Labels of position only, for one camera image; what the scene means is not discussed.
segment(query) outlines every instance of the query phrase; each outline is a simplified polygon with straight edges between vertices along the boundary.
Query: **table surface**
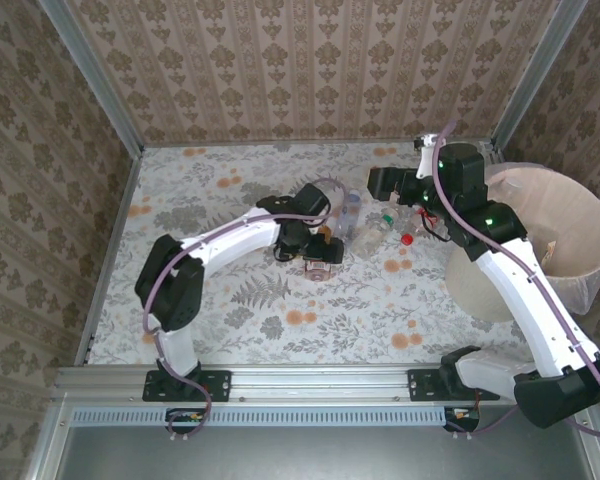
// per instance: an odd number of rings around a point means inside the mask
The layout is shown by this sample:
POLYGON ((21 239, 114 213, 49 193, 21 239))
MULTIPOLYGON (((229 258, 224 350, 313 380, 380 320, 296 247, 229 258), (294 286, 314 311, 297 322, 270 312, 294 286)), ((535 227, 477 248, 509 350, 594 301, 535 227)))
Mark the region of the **table surface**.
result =
MULTIPOLYGON (((89 356, 91 364, 150 364, 133 292, 154 241, 186 238, 245 213, 268 195, 296 192, 318 177, 366 184, 373 166, 417 166, 409 143, 348 143, 147 149, 89 356)), ((334 205, 340 192, 325 189, 334 205)), ((363 192, 359 225, 383 204, 363 192)), ((445 288, 452 245, 417 237, 400 243, 401 217, 370 260, 346 253, 324 283, 304 278, 304 262, 277 263, 271 249, 241 257, 205 281, 193 338, 203 363, 355 364, 437 362, 477 345, 515 358, 530 354, 513 323, 476 320, 445 288)), ((333 226, 335 219, 330 219, 333 226)))

